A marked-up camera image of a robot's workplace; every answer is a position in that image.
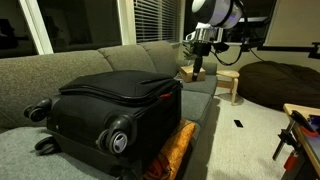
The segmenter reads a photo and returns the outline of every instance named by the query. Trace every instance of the window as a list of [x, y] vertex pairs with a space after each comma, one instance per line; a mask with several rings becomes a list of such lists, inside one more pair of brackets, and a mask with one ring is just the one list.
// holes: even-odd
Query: window
[[180, 0], [135, 0], [137, 43], [179, 42]]
[[37, 0], [54, 52], [121, 45], [116, 0]]
[[32, 37], [18, 1], [0, 1], [0, 58], [36, 55]]

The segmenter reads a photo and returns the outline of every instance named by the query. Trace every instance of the cable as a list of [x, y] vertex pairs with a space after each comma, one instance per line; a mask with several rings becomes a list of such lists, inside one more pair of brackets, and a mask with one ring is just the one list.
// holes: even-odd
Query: cable
[[215, 53], [215, 52], [213, 52], [213, 51], [211, 51], [211, 53], [217, 58], [217, 60], [218, 60], [222, 65], [224, 65], [224, 66], [231, 66], [231, 65], [234, 65], [236, 62], [239, 61], [239, 59], [240, 59], [240, 57], [241, 57], [241, 54], [242, 54], [242, 50], [240, 49], [237, 59], [236, 59], [234, 62], [232, 62], [232, 63], [226, 63], [226, 62], [224, 62], [223, 60], [221, 60], [221, 59], [218, 57], [217, 53]]
[[249, 50], [250, 50], [250, 52], [251, 52], [254, 56], [256, 56], [260, 61], [266, 61], [266, 60], [260, 58], [256, 53], [254, 53], [251, 48], [250, 48]]

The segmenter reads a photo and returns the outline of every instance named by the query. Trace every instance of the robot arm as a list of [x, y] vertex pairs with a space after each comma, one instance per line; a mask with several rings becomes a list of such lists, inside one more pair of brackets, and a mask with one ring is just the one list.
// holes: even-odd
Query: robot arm
[[235, 26], [242, 16], [243, 4], [240, 0], [194, 0], [192, 12], [199, 23], [186, 40], [194, 42], [193, 54], [197, 57], [192, 80], [196, 81], [202, 66], [202, 56], [209, 55], [216, 29], [229, 29]]

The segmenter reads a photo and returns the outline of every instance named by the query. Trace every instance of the suitcase zipper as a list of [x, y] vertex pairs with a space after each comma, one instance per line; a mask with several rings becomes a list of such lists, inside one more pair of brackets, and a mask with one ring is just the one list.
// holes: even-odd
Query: suitcase zipper
[[166, 94], [162, 94], [160, 96], [158, 96], [158, 101], [156, 101], [155, 103], [153, 103], [151, 106], [148, 106], [145, 110], [143, 111], [140, 111], [138, 112], [137, 114], [135, 114], [136, 117], [139, 117], [141, 115], [143, 115], [145, 113], [145, 111], [147, 111], [148, 109], [154, 107], [154, 106], [157, 106], [158, 104], [160, 104], [162, 101], [166, 100], [166, 99], [169, 99], [171, 97], [171, 95], [173, 93], [175, 93], [178, 89], [180, 89], [182, 87], [181, 84], [179, 85], [175, 85], [172, 87], [171, 91], [169, 93], [166, 93]]
[[[171, 84], [166, 85], [163, 88], [156, 89], [156, 90], [154, 90], [154, 91], [152, 91], [142, 97], [123, 96], [123, 95], [116, 94], [114, 92], [101, 90], [101, 89], [94, 88], [91, 86], [79, 86], [77, 88], [64, 89], [60, 92], [60, 94], [61, 95], [92, 96], [92, 97], [96, 97], [99, 99], [108, 100], [108, 101], [112, 101], [112, 102], [115, 102], [118, 104], [122, 104], [122, 105], [143, 106], [143, 105], [148, 105], [148, 104], [152, 103], [153, 101], [157, 100], [159, 98], [159, 96], [163, 95], [163, 94], [159, 94], [157, 92], [164, 91], [169, 86], [171, 86]], [[181, 87], [181, 84], [179, 84], [179, 85], [177, 84], [177, 85], [173, 86], [171, 88], [171, 90], [169, 90], [170, 93], [172, 93], [171, 91], [173, 91], [173, 89], [178, 89], [179, 87]]]

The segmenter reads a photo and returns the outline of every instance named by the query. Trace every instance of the window blind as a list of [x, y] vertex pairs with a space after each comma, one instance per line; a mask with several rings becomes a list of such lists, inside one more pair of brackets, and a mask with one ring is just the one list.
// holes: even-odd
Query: window blind
[[180, 0], [134, 0], [137, 43], [179, 42]]

